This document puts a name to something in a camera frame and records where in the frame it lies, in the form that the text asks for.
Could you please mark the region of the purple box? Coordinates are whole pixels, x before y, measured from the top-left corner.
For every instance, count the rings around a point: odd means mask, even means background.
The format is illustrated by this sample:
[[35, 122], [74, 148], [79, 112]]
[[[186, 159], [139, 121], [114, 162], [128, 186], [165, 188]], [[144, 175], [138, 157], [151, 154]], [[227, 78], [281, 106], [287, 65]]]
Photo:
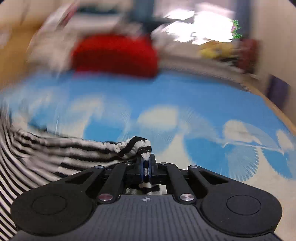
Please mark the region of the purple box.
[[291, 86], [284, 80], [271, 75], [267, 88], [267, 98], [282, 112], [291, 99]]

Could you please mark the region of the cream folded quilt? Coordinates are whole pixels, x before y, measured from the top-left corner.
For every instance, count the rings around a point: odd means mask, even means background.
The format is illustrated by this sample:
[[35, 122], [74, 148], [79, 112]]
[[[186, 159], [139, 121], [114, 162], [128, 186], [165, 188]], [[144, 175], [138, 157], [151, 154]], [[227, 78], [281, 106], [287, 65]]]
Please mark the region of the cream folded quilt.
[[90, 17], [74, 15], [65, 26], [64, 15], [52, 13], [32, 37], [27, 48], [31, 67], [55, 73], [72, 68], [72, 53], [90, 30]]

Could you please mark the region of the blue white patterned bedspread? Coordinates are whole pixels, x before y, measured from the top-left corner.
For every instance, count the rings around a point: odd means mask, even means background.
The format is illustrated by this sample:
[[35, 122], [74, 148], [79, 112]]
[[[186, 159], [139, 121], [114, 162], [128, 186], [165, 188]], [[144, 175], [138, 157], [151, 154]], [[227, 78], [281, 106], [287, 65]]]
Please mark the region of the blue white patterned bedspread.
[[139, 136], [160, 162], [197, 164], [239, 181], [295, 180], [295, 136], [260, 96], [217, 80], [36, 73], [3, 90], [1, 102], [26, 130], [101, 142]]

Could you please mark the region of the yellow plush toys pile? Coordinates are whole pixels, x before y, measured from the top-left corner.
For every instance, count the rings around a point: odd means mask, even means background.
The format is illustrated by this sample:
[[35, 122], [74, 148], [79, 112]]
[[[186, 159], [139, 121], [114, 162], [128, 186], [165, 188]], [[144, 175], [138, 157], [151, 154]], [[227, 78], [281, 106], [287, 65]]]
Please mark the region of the yellow plush toys pile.
[[198, 54], [205, 59], [223, 59], [233, 57], [237, 49], [231, 42], [209, 41], [199, 46]]

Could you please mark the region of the dark red cushion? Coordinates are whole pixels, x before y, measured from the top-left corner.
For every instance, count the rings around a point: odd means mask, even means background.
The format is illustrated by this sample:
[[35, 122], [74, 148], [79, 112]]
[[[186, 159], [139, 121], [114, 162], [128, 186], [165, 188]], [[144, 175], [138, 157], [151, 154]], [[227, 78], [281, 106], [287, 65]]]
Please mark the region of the dark red cushion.
[[254, 73], [259, 54], [259, 41], [255, 39], [241, 39], [239, 45], [237, 67], [243, 73]]

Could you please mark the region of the black white striped sweater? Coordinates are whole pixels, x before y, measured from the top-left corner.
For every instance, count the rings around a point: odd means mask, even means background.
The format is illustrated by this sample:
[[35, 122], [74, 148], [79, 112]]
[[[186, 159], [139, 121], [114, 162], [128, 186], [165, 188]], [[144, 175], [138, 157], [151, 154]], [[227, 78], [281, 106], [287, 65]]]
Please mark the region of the black white striped sweater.
[[1, 109], [1, 240], [25, 232], [56, 237], [83, 230], [100, 203], [65, 181], [95, 166], [151, 155], [145, 138], [94, 142], [60, 136], [43, 137], [16, 128]]

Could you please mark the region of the red folded blanket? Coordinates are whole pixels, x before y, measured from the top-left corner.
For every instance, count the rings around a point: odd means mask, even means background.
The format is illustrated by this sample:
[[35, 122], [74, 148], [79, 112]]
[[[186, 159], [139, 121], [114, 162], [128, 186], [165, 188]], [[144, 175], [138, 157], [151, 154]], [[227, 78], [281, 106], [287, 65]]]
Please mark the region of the red folded blanket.
[[72, 68], [152, 78], [158, 73], [158, 56], [148, 36], [94, 35], [74, 48]]

